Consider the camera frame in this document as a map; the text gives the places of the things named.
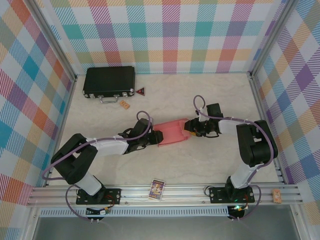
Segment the wooden tag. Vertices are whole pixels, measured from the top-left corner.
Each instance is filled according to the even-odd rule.
[[[120,102],[120,105],[121,105],[124,109],[130,108],[130,105],[129,105],[128,103],[126,103],[125,101],[123,101],[123,100]]]
[[[276,203],[276,204],[281,204],[282,203],[280,189],[273,189],[272,190],[272,197],[273,197],[273,202],[274,203]]]

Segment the playing card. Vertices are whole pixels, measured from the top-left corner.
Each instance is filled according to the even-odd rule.
[[[165,184],[165,181],[153,179],[149,192],[149,198],[160,201],[164,192]]]

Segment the white table surface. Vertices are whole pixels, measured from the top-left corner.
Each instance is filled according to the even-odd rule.
[[[82,94],[85,78],[79,77],[62,135],[62,146],[73,134],[87,138],[112,137],[132,128],[136,113],[147,111],[154,123],[196,117],[195,95],[202,95],[207,105],[219,103],[225,117],[259,120],[253,94],[244,73],[228,74],[137,74],[135,89],[145,87],[145,96],[120,98],[119,103],[102,104]],[[89,172],[103,184],[151,184],[152,179],[167,184],[225,183],[241,163],[238,139],[229,135],[218,138],[191,137],[173,145],[148,146],[125,155],[95,158]],[[60,176],[54,170],[52,177]],[[274,164],[262,168],[252,182],[277,182]],[[50,185],[66,185],[63,180]]]

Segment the black mounting bracket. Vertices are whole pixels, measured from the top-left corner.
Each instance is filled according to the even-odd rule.
[[[246,204],[255,202],[254,192],[249,186],[238,189],[237,198],[235,199],[230,199],[225,187],[210,187],[209,196],[212,204]]]
[[[76,194],[75,204],[77,205],[119,205],[121,199],[120,188],[103,187],[93,196],[86,193],[83,189],[79,189]]]

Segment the plaid wallpaper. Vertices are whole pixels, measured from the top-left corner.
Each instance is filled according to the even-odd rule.
[[[0,240],[15,240],[71,81],[23,0],[0,1]]]
[[[274,27],[276,25],[276,21],[278,20],[278,18],[280,17],[283,9],[285,8],[285,5],[286,5],[287,1],[288,0],[281,0],[281,3],[280,3],[278,9],[275,12],[275,15],[273,16],[272,21],[271,21],[267,31],[265,32],[263,38],[262,38],[262,41],[261,41],[261,43],[259,45],[259,48],[258,48],[258,50],[256,51],[256,53],[255,53],[255,55],[253,57],[253,61],[250,64],[249,71],[252,71],[253,67],[255,66],[255,64],[256,64],[259,56],[260,56],[261,51],[264,49],[264,47],[265,47],[265,45],[266,45],[266,43],[268,41],[270,33],[272,32],[272,30],[274,29]]]
[[[75,66],[43,1],[37,2]],[[245,64],[275,1],[50,2],[84,72],[131,65],[138,73],[224,73],[247,71]]]
[[[300,0],[257,78],[290,183],[320,239],[320,1]]]

